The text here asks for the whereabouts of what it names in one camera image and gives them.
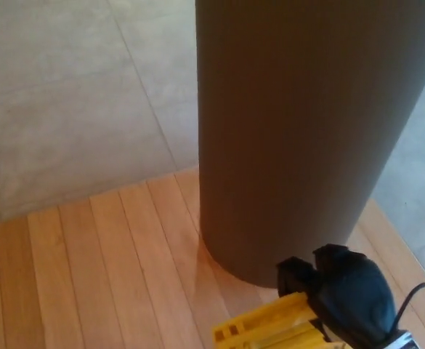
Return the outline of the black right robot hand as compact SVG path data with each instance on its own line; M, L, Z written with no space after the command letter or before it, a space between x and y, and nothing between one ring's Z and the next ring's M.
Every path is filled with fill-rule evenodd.
M280 297L296 292L320 322L353 348L385 348L401 334L392 291L379 267L344 245L313 252L315 264L289 257L277 264Z

